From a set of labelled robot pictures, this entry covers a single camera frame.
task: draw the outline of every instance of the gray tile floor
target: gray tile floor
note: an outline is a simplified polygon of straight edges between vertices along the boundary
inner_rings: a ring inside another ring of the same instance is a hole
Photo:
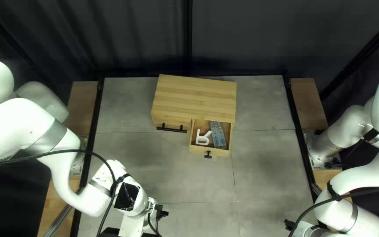
[[[156,78],[107,78],[95,152],[117,159],[170,216],[164,237],[287,236],[312,198],[281,76],[236,76],[237,114],[228,158],[188,152],[189,134],[157,132],[150,118]],[[90,177],[101,163],[94,159]],[[79,236],[94,236],[101,217],[82,215]],[[306,220],[314,223],[312,215]],[[111,210],[105,227],[119,228]]]

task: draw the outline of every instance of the drawer handle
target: drawer handle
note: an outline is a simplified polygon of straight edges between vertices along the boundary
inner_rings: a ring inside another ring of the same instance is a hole
[[[187,133],[186,130],[183,130],[183,125],[181,125],[181,128],[180,129],[176,129],[176,128],[167,128],[165,127],[165,123],[162,123],[162,127],[156,127],[157,130],[163,130],[163,131],[169,131],[169,132],[183,132],[183,133]]]
[[[210,152],[211,151],[207,151],[207,155],[204,155],[204,158],[207,158],[207,159],[213,158],[212,156],[210,156]]]

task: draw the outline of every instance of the closed drawer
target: closed drawer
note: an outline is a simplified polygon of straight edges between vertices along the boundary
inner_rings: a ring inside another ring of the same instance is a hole
[[[191,119],[190,118],[180,118],[174,116],[159,116],[152,114],[153,122],[155,127],[162,127],[163,123],[166,128],[180,129],[182,125],[183,130],[188,132],[191,130]]]
[[[231,141],[232,141],[232,123],[222,122],[222,128],[224,132],[224,137],[226,140],[227,149],[214,148],[214,143],[210,139],[208,146],[197,145],[195,139],[197,138],[197,129],[200,129],[200,135],[206,134],[210,130],[210,121],[204,119],[192,119],[191,120],[191,136],[189,139],[189,151],[193,154],[207,155],[210,156],[229,156]]]

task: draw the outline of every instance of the black backdrop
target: black backdrop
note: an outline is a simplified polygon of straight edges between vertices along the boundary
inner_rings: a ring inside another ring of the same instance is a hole
[[[16,87],[41,81],[65,103],[101,73],[286,70],[322,90],[378,30],[371,0],[0,0],[0,61]],[[49,178],[37,163],[0,168],[0,233],[36,235]]]

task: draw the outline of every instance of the wooden drawer cabinet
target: wooden drawer cabinet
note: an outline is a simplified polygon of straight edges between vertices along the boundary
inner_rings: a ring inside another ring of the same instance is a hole
[[[228,156],[235,123],[236,83],[230,81],[159,75],[151,115],[156,127],[190,132],[189,150],[195,154]],[[227,150],[196,145],[200,134],[210,130],[209,121],[222,123]]]

